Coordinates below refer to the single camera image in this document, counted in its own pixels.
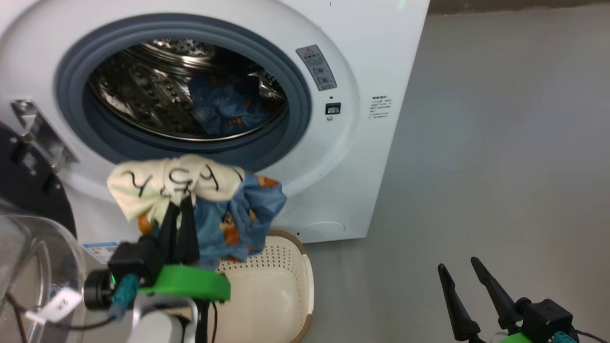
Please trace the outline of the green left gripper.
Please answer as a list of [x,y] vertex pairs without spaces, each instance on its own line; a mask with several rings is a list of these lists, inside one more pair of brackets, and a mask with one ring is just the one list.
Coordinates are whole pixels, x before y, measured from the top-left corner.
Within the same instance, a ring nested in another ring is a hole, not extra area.
[[[179,262],[174,264],[176,250],[177,217],[181,217],[179,230]],[[208,302],[226,302],[231,299],[231,284],[226,276],[198,267],[189,266],[200,260],[197,228],[190,197],[179,206],[170,202],[158,236],[162,267],[155,283],[140,287],[141,294],[159,294],[184,297]]]

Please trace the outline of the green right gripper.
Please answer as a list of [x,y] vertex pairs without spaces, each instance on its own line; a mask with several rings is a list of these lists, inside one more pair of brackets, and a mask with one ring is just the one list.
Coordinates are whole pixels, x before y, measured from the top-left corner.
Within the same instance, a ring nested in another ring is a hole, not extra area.
[[[498,315],[498,324],[501,329],[507,330],[509,335],[501,339],[501,343],[532,343],[532,340],[520,333],[517,323],[522,320],[521,315],[515,310],[515,302],[505,289],[497,282],[493,275],[486,269],[481,260],[471,257],[471,265],[477,275],[479,282],[486,288],[495,311]],[[458,342],[481,342],[478,334],[481,332],[476,321],[470,318],[459,295],[456,285],[444,263],[437,267],[441,287],[444,293],[445,304],[448,311],[454,339]]]

